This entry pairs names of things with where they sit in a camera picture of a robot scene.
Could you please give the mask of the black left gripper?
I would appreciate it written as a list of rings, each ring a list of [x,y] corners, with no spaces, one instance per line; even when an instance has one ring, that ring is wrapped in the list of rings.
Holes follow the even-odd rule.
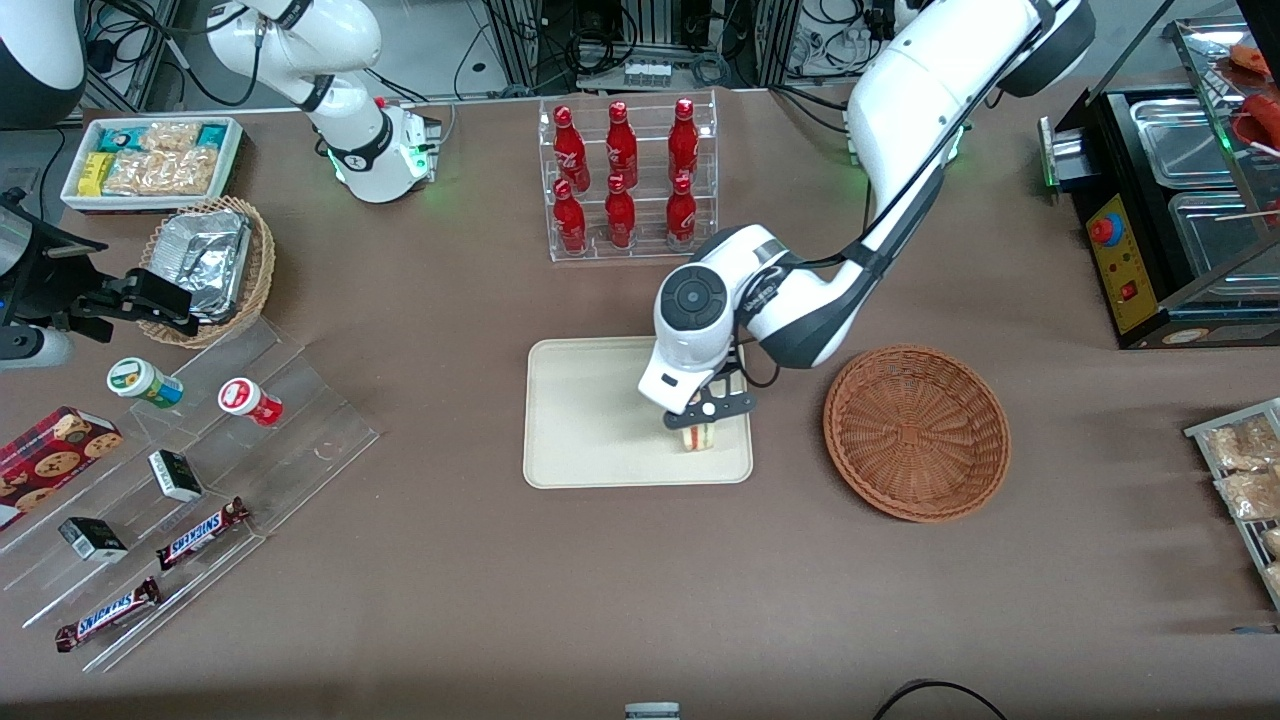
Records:
[[[663,425],[668,430],[710,425],[717,421],[746,415],[756,407],[756,397],[750,392],[742,373],[742,346],[731,343],[724,363],[699,391],[682,413],[663,413]]]

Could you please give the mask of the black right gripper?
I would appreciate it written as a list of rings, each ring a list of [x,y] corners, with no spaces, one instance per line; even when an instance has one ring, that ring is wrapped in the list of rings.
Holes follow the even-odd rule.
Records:
[[[150,322],[196,337],[191,293],[145,268],[118,281],[116,299],[99,296],[108,282],[90,259],[106,243],[69,233],[27,211],[23,195],[3,196],[3,325],[74,331],[110,342],[110,320]]]

